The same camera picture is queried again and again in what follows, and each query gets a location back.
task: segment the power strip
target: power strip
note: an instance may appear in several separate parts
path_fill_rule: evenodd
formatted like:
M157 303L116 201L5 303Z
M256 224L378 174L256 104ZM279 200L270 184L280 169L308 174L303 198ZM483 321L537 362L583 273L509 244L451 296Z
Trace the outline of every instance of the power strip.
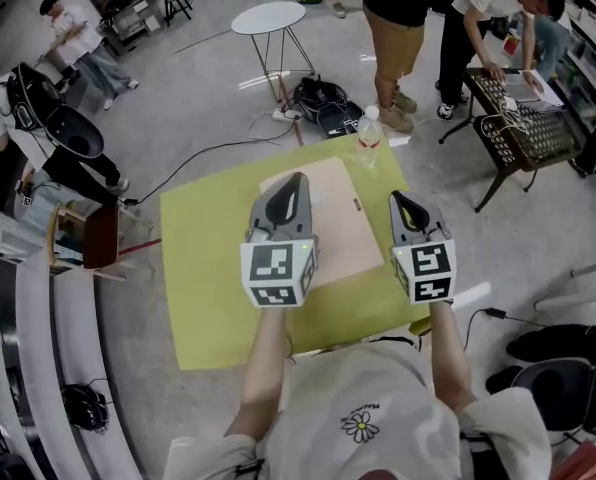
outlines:
M271 115L276 121L283 121L285 123L293 123L302 117L302 112L298 110L285 110L283 113L279 108L274 110Z

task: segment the brown pants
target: brown pants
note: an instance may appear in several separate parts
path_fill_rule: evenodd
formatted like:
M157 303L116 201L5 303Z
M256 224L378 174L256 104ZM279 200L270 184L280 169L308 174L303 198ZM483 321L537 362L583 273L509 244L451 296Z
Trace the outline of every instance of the brown pants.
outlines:
M381 18L365 7L376 52L378 73L382 78L398 81L414 69L414 63L425 37L425 26L407 27Z

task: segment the wooden chair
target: wooden chair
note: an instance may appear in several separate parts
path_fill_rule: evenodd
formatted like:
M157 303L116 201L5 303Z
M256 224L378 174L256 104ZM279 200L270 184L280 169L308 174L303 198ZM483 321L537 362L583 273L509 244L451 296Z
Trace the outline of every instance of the wooden chair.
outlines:
M113 264L122 265L127 268L139 268L129 261L119 261L118 242L122 236L122 233L118 231L119 214L146 225L149 229L153 228L151 223L141 220L132 213L115 206L103 206L88 217L84 217L63 205L57 205L47 228L49 265L52 267L85 268L91 270L94 275L106 279L125 281L125 276L115 276L100 271L100 269ZM56 228L61 217L66 217L67 220L75 220L84 224L82 265L76 265L56 257L54 242Z

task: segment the brown boot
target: brown boot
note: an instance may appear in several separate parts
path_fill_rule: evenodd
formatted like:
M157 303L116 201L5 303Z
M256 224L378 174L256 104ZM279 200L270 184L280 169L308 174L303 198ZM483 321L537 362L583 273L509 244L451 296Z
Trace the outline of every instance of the brown boot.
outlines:
M414 129L413 121L403 114L395 103L389 108L383 108L378 105L378 110L380 112L380 120L394 130L402 133L411 133Z
M400 89L396 91L394 99L398 108L407 114L413 114L418 108L418 104L409 96L403 94Z

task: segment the cap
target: cap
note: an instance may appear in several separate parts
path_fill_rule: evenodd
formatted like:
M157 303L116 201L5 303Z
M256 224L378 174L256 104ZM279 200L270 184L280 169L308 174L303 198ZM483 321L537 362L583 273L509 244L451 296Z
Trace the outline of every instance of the cap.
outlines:
M378 107L376 107L374 105L369 105L365 109L365 116L367 116L367 119L371 119L372 121L377 121L379 115L380 115L380 112L378 111Z

